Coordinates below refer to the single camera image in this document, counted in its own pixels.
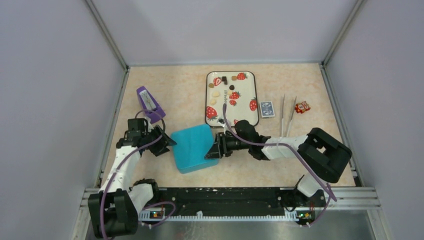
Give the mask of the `teal box lid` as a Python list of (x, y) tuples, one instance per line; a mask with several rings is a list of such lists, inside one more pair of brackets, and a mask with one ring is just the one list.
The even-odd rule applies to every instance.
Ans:
[(182, 159), (204, 159), (214, 143), (214, 136), (207, 124), (175, 131), (170, 136), (177, 142), (172, 147), (174, 161)]

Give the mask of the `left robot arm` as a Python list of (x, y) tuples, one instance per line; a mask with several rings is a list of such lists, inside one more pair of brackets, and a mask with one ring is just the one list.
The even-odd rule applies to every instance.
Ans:
[(87, 201), (98, 239), (112, 240), (136, 233), (141, 211), (145, 205), (156, 206), (161, 194), (154, 179), (131, 183), (135, 167), (144, 151), (158, 157), (177, 144), (166, 134), (164, 122), (152, 126), (145, 118), (131, 118), (127, 127), (116, 143), (114, 162), (104, 184)]

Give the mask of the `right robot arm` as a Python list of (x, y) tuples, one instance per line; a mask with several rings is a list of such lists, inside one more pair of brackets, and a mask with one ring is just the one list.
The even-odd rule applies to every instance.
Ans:
[(247, 150), (259, 161), (298, 159), (307, 170), (293, 192), (293, 200), (299, 206), (307, 206), (318, 190), (335, 200), (331, 184), (340, 180), (353, 155), (350, 148), (318, 127), (297, 137), (271, 137), (260, 135), (248, 121), (241, 120), (234, 128), (216, 134), (204, 158), (227, 158), (238, 150)]

